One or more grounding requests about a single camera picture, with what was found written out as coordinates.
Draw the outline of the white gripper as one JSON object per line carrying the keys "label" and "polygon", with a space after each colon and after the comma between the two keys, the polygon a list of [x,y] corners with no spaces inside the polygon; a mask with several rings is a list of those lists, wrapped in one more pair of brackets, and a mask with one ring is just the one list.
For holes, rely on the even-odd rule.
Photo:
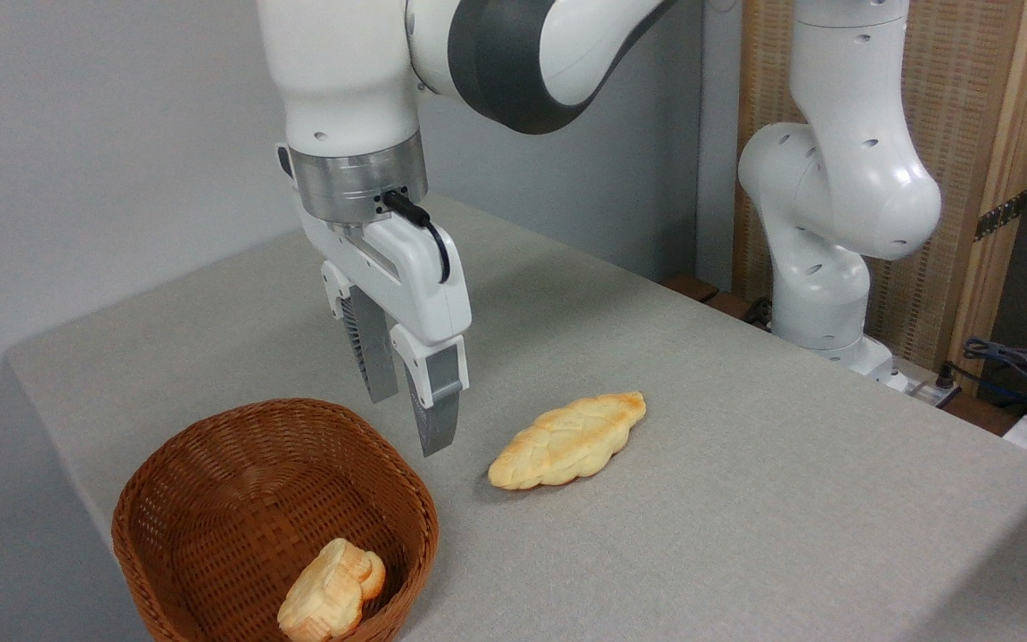
{"label": "white gripper", "polygon": [[[327,303],[343,323],[373,403],[398,393],[392,346],[407,373],[423,455],[456,435],[459,396],[469,389],[465,332],[472,324],[467,284],[456,246],[439,227],[451,274],[443,277],[436,240],[400,214],[364,225],[359,237],[339,235],[299,211],[310,243],[325,256]],[[400,325],[387,328],[386,310]]]}

